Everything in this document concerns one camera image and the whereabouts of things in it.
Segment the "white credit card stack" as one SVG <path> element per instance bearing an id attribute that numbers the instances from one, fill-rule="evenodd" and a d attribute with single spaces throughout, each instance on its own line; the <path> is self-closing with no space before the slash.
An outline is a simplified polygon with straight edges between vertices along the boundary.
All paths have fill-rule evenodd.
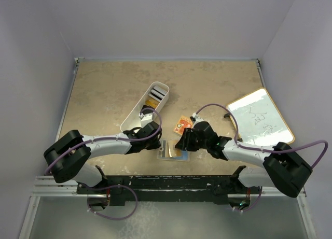
<path id="1" fill-rule="evenodd" d="M 166 94 L 166 90 L 160 88 L 159 86 L 153 86 L 148 95 L 157 101 L 161 101 Z"/>

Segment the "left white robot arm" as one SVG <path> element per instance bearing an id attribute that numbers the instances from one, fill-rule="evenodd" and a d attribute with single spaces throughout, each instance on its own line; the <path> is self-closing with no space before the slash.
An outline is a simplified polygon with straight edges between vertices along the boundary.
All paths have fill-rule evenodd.
<path id="1" fill-rule="evenodd" d="M 99 166 L 91 166 L 87 161 L 110 154 L 157 149 L 161 146 L 161 133 L 161 125 L 154 121 L 111 136 L 86 136 L 71 130 L 44 152 L 48 164 L 45 174 L 51 174 L 59 184 L 74 180 L 94 193 L 102 193 L 107 186 L 106 176 Z"/>

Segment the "white oblong plastic tray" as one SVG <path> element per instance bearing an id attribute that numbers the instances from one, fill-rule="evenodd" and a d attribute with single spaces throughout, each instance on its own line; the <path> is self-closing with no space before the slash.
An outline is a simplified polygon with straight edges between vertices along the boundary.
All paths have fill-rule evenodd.
<path id="1" fill-rule="evenodd" d="M 158 81 L 153 82 L 122 122 L 120 130 L 126 131 L 135 127 L 141 127 L 143 115 L 148 115 L 151 119 L 156 118 L 157 115 L 152 109 L 160 113 L 169 99 L 169 92 L 170 88 L 167 85 Z"/>

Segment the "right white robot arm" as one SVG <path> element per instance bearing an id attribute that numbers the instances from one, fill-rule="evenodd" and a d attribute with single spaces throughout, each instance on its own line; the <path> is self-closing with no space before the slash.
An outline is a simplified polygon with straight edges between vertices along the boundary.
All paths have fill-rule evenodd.
<path id="1" fill-rule="evenodd" d="M 230 137 L 219 136 L 206 121 L 198 122 L 193 128 L 185 128 L 175 148 L 182 151 L 205 149 L 212 157 L 225 161 L 241 161 L 254 165 L 245 167 L 231 180 L 236 193 L 248 187 L 275 187 L 284 195 L 295 198 L 312 174 L 312 167 L 296 152 L 281 153 L 291 149 L 279 142 L 275 146 L 242 148 L 244 144 Z"/>

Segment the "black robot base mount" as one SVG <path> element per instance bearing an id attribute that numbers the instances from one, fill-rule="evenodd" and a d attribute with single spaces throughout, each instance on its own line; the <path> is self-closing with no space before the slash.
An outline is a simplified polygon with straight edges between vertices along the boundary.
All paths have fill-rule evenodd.
<path id="1" fill-rule="evenodd" d="M 244 166 L 231 175 L 184 175 L 184 176 L 126 176 L 108 175 L 101 184 L 87 188 L 79 183 L 77 192 L 89 196 L 110 194 L 110 206 L 124 206 L 125 202 L 209 202 L 229 204 L 250 194 L 258 194 L 259 187 L 245 187 L 238 180 Z"/>

